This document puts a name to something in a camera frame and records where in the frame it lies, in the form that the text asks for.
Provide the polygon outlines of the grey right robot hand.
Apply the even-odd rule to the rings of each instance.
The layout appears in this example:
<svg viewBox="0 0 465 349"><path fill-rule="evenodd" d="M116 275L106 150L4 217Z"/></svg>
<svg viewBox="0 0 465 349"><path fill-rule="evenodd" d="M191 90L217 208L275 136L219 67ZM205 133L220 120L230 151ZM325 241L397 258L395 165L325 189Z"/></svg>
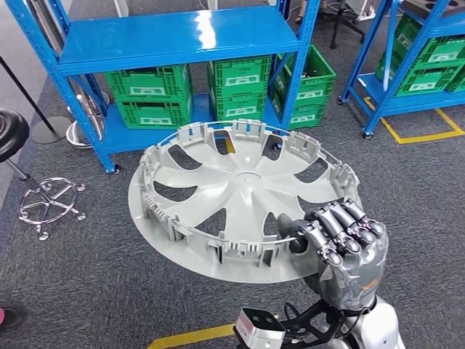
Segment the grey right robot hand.
<svg viewBox="0 0 465 349"><path fill-rule="evenodd" d="M277 226L282 237L291 239L291 252L316 253L317 271L304 281L322 300L350 311L375 300L389 238L384 224L369 218L356 201L331 201L298 220L281 213Z"/></svg>

